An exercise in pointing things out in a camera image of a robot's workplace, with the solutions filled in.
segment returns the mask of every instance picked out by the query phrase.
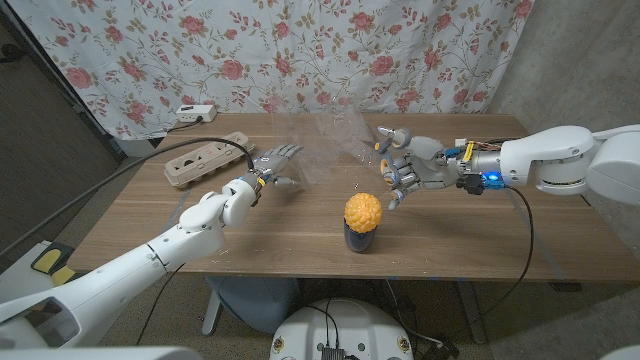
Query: gray wall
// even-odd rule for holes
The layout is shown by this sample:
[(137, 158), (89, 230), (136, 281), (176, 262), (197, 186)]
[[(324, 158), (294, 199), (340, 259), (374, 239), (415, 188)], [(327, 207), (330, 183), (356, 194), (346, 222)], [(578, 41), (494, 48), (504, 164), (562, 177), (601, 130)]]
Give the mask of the gray wall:
[[(530, 132), (640, 124), (640, 2), (537, 0), (490, 113)], [(640, 208), (586, 196), (640, 259)]]

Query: spiky yellow ball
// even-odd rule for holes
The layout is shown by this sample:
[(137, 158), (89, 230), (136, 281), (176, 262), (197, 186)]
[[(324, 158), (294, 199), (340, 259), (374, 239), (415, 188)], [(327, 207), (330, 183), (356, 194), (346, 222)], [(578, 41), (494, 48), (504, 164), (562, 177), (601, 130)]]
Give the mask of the spiky yellow ball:
[(344, 208), (347, 225), (351, 230), (361, 234), (375, 229), (381, 216), (380, 201), (375, 196), (365, 193), (353, 195)]

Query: white curtain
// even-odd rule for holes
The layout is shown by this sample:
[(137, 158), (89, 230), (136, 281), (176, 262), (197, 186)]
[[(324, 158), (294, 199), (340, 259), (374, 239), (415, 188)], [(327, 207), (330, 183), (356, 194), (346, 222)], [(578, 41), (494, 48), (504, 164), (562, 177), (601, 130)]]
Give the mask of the white curtain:
[(9, 0), (113, 136), (220, 112), (484, 111), (530, 0)]

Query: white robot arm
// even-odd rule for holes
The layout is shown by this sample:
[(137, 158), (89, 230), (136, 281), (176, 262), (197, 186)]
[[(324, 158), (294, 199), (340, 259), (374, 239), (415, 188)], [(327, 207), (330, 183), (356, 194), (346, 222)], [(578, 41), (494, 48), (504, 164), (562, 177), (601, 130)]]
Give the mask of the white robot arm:
[[(379, 127), (387, 140), (376, 144), (395, 209), (418, 189), (456, 184), (472, 194), (485, 188), (527, 184), (531, 164), (536, 187), (554, 195), (591, 189), (615, 201), (640, 206), (640, 125), (591, 133), (579, 126), (559, 126), (517, 140), (493, 143), (456, 141), (445, 149), (437, 140), (411, 137), (408, 129)], [(390, 148), (406, 149), (393, 159)]]
[(301, 149), (283, 145), (268, 151), (221, 194), (205, 194), (177, 225), (85, 276), (0, 304), (0, 349), (97, 345), (133, 297), (167, 272), (220, 248), (222, 228), (244, 224), (266, 183), (294, 184), (277, 174)]

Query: yellow connector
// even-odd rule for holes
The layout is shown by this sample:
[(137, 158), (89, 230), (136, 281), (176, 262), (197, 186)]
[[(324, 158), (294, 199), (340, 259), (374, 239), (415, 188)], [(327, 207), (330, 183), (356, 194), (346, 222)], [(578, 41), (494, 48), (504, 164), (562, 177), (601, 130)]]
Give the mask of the yellow connector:
[(469, 144), (467, 144), (467, 151), (464, 153), (464, 158), (462, 158), (462, 160), (464, 161), (471, 160), (472, 153), (473, 153), (473, 141), (469, 141)]

